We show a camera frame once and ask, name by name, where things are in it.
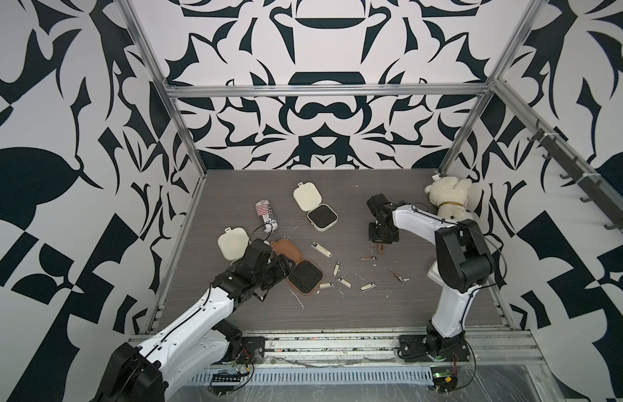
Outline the brown nail kit case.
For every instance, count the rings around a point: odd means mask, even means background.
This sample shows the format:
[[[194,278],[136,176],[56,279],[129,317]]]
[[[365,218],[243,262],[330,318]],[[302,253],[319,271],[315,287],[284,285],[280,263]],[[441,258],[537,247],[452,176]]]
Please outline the brown nail kit case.
[[[302,295],[316,291],[323,280],[323,271],[311,260],[302,256],[301,251],[289,240],[280,239],[271,243],[277,256],[286,256],[294,262],[287,280]]]

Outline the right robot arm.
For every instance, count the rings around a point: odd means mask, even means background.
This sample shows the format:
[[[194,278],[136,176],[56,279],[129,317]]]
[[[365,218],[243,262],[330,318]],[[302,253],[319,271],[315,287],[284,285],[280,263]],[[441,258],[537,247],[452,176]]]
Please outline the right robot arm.
[[[390,245],[399,241],[400,231],[405,230],[435,246],[436,282],[442,291],[427,327],[425,349],[434,356],[461,345],[472,302],[496,270],[478,224],[472,219],[456,222],[442,218],[406,202],[392,203],[383,194],[372,196],[366,204],[374,217],[368,226],[371,242]]]

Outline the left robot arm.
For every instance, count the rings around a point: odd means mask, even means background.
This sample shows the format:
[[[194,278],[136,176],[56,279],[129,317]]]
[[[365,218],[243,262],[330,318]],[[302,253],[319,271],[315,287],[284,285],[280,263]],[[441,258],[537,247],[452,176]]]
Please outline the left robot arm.
[[[288,278],[296,263],[263,240],[216,276],[179,318],[137,346],[124,343],[110,357],[96,401],[167,401],[202,368],[235,360],[242,333],[228,317],[253,297]]]

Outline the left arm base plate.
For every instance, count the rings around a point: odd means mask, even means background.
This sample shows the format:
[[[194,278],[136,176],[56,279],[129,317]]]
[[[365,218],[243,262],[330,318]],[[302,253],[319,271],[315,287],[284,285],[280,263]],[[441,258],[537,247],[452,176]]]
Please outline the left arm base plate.
[[[264,359],[265,348],[265,337],[235,338],[229,342],[229,348],[219,363],[259,363]]]

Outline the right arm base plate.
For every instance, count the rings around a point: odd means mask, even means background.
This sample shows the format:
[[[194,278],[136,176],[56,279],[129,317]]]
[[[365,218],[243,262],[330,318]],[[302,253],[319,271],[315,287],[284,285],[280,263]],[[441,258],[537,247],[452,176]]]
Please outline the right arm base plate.
[[[397,356],[407,363],[415,362],[467,362],[471,348],[462,334],[442,338],[438,333],[399,336]]]

